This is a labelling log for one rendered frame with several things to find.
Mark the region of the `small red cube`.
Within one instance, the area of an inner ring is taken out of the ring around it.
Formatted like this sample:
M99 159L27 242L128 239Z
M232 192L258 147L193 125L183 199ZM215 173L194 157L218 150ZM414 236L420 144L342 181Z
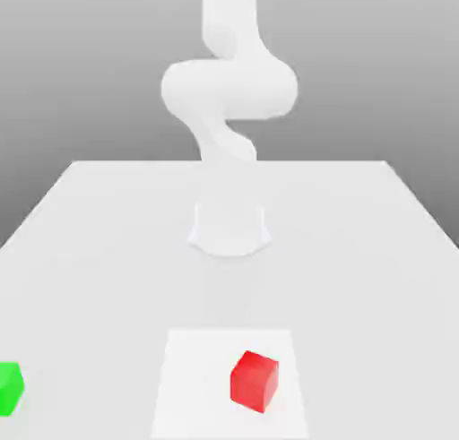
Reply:
M232 401L259 413L265 413L279 384L279 362L246 350L229 377Z

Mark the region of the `small green cube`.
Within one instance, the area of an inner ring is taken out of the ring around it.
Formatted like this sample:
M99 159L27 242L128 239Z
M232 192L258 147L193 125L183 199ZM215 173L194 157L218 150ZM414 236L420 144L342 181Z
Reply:
M24 380L17 362L0 362L0 417L10 416L24 391Z

